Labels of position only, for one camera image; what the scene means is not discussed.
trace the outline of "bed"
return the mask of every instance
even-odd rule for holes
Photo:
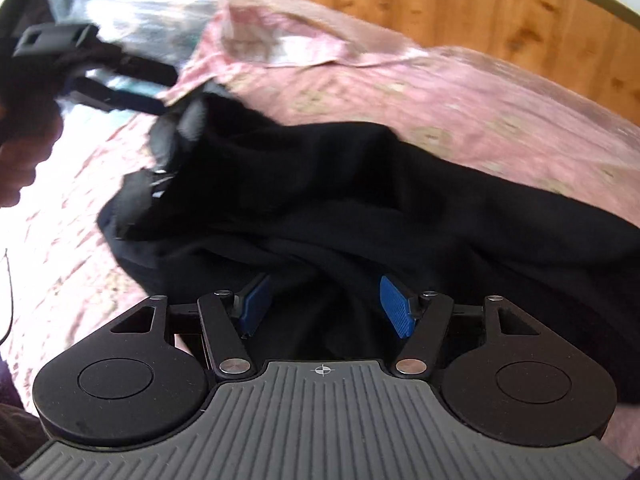
[[[214,4],[166,101],[215,77],[282,123],[388,124],[437,156],[640,226],[640,16],[621,4],[193,1]],[[100,15],[125,42],[118,5],[131,2]],[[124,173],[151,165],[152,120],[75,108],[36,186],[0,211],[16,303],[0,352],[31,412],[40,367],[144,297],[94,220]],[[604,441],[640,465],[638,409],[619,406]]]

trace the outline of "blue rubber pad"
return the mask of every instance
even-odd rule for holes
[[[400,338],[414,333],[415,319],[411,314],[409,299],[386,276],[380,279],[380,303]]]
[[[244,299],[238,325],[242,335],[252,336],[271,306],[271,278],[264,278]]]

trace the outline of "human hand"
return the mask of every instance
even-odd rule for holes
[[[20,120],[28,134],[20,137],[10,135],[14,138],[0,146],[0,207],[13,207],[20,202],[20,190],[34,183],[36,166],[51,156],[53,145],[62,134],[58,105],[52,100],[47,100],[44,105],[35,100],[33,104],[37,118],[26,116]],[[0,102],[0,128],[22,129],[21,126],[2,124],[6,116],[7,110]]]

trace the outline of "blue gripper pad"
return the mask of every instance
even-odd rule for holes
[[[380,303],[400,338],[404,339],[414,333],[415,319],[411,313],[409,298],[386,276],[380,279]]]
[[[258,330],[262,318],[271,306],[273,295],[271,292],[271,278],[260,275],[236,296],[239,302],[238,328],[241,335],[252,336]]]

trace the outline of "black fabric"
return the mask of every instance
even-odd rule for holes
[[[98,220],[149,294],[187,303],[269,272],[273,307],[246,342],[258,364],[392,359],[384,272],[463,304],[500,294],[602,364],[621,400],[640,400],[639,229],[378,124],[281,126],[219,95],[193,99],[199,140],[162,197],[128,240],[114,236],[113,202]]]

